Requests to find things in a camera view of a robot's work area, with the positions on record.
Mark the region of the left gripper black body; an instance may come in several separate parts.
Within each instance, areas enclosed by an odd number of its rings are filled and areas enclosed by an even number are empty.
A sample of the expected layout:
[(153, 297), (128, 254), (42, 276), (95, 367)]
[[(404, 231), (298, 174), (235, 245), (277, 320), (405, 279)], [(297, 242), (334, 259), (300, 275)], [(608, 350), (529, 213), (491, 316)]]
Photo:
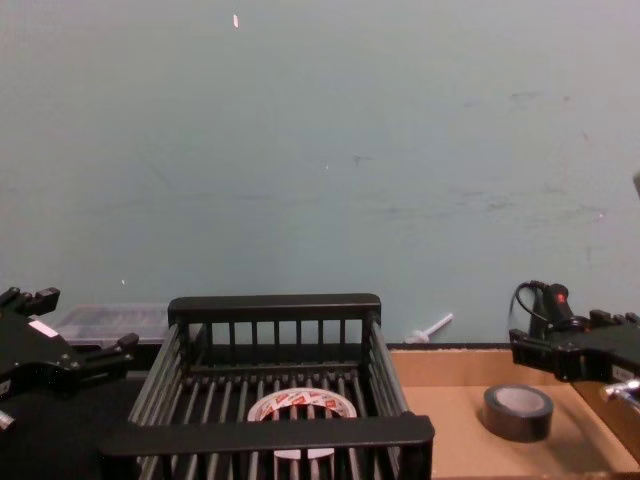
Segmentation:
[(1, 399), (73, 383), (79, 355), (53, 328), (14, 312), (1, 314)]

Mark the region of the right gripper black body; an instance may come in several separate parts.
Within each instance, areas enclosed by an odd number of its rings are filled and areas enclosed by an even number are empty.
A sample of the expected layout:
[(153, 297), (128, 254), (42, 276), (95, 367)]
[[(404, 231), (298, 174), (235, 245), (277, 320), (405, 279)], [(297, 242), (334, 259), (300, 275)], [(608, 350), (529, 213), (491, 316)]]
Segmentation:
[(605, 327), (580, 334), (580, 380), (604, 383), (639, 378), (639, 328)]

